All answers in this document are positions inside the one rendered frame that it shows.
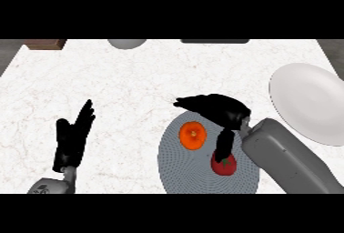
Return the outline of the grey round bowl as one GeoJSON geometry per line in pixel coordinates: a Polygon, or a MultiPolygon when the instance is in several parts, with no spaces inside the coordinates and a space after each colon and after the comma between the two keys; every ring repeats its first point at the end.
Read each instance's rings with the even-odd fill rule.
{"type": "Polygon", "coordinates": [[[144,39],[109,39],[110,45],[116,49],[128,50],[138,47],[146,42],[144,39]]]}

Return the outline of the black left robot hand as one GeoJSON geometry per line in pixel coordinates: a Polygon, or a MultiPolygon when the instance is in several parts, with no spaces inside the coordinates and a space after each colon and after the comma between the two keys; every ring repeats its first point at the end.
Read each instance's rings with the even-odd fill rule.
{"type": "Polygon", "coordinates": [[[78,167],[82,161],[85,139],[96,119],[93,102],[87,100],[75,123],[70,124],[63,118],[56,120],[56,151],[51,170],[62,173],[63,167],[78,167]]]}

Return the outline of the brown wooden block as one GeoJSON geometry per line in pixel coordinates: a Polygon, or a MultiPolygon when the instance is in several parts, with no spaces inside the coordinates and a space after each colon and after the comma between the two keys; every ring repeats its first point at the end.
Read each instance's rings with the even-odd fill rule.
{"type": "Polygon", "coordinates": [[[66,39],[25,39],[23,44],[31,50],[62,50],[66,39]]]}

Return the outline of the red tomato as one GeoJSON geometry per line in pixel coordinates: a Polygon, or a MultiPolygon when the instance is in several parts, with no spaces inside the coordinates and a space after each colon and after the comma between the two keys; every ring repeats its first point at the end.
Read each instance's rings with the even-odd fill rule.
{"type": "Polygon", "coordinates": [[[230,176],[236,171],[236,160],[233,155],[228,155],[220,162],[211,157],[211,169],[220,176],[230,176]]]}

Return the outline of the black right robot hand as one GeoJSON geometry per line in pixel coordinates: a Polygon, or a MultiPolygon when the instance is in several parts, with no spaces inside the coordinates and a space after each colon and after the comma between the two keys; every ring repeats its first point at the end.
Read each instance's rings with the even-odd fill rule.
{"type": "Polygon", "coordinates": [[[231,154],[234,131],[242,130],[251,110],[239,100],[220,94],[178,97],[172,105],[197,113],[223,127],[215,148],[215,162],[220,163],[231,154]]]}

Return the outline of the orange squash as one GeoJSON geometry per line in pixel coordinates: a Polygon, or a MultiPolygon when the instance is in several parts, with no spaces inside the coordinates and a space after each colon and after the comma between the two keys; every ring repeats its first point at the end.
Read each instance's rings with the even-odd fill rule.
{"type": "Polygon", "coordinates": [[[197,150],[202,148],[206,140],[206,130],[199,122],[190,121],[180,126],[178,139],[181,146],[187,150],[197,150]]]}

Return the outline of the white round plate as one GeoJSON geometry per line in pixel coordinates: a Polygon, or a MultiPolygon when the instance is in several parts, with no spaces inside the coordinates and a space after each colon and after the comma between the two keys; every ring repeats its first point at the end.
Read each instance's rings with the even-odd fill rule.
{"type": "Polygon", "coordinates": [[[344,146],[344,81],[323,68],[292,63],[271,74],[268,95],[290,128],[314,142],[344,146]]]}

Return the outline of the dark grey flat appliance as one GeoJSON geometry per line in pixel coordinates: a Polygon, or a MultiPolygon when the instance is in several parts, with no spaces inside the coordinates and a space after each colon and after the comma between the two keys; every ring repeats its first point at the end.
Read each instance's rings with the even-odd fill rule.
{"type": "Polygon", "coordinates": [[[181,39],[184,44],[245,44],[249,39],[181,39]]]}

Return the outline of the round grey woven placemat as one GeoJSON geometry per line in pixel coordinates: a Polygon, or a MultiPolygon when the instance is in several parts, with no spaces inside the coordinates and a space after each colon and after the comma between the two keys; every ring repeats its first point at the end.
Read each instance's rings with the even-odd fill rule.
{"type": "Polygon", "coordinates": [[[259,183],[259,169],[242,150],[242,139],[234,132],[231,155],[236,162],[233,174],[221,176],[211,168],[217,135],[223,127],[194,112],[184,112],[169,123],[158,146],[158,173],[168,194],[254,194],[259,183]],[[202,124],[206,138],[197,150],[180,144],[178,131],[186,122],[202,124]]]}

